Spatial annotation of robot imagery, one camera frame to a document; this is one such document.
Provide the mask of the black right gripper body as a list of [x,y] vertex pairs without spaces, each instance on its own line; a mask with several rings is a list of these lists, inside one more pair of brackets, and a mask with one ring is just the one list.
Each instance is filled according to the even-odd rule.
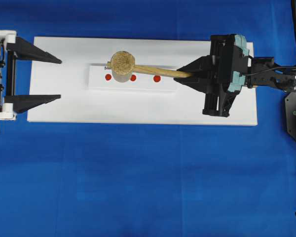
[[228,92],[231,81],[232,57],[234,52],[234,35],[212,35],[210,55],[220,56],[215,71],[209,71],[208,76],[215,76],[220,89],[219,95],[206,94],[202,113],[209,116],[229,116],[229,111],[237,95]]

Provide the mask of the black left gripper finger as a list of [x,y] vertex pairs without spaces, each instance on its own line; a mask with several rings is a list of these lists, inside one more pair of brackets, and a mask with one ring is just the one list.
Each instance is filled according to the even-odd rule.
[[24,113],[42,104],[60,99],[61,95],[14,95],[5,96],[4,102],[13,104],[13,111],[17,114]]
[[15,43],[7,43],[7,51],[12,51],[18,60],[39,61],[62,64],[62,61],[47,51],[36,47],[21,37],[16,37]]

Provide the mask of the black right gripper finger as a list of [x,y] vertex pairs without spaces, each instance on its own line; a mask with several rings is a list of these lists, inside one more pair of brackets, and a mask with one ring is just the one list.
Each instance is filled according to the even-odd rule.
[[215,71],[219,63],[220,56],[207,55],[202,56],[191,63],[177,69],[180,72],[196,74],[199,72]]
[[220,93],[215,76],[174,78],[174,81],[204,94],[219,95]]

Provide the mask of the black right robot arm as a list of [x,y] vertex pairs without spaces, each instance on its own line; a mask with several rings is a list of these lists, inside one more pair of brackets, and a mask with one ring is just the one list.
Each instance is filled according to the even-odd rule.
[[296,92],[296,66],[280,66],[274,57],[252,57],[243,35],[212,35],[210,53],[179,68],[190,73],[174,81],[205,94],[202,113],[228,117],[242,87],[268,86]]

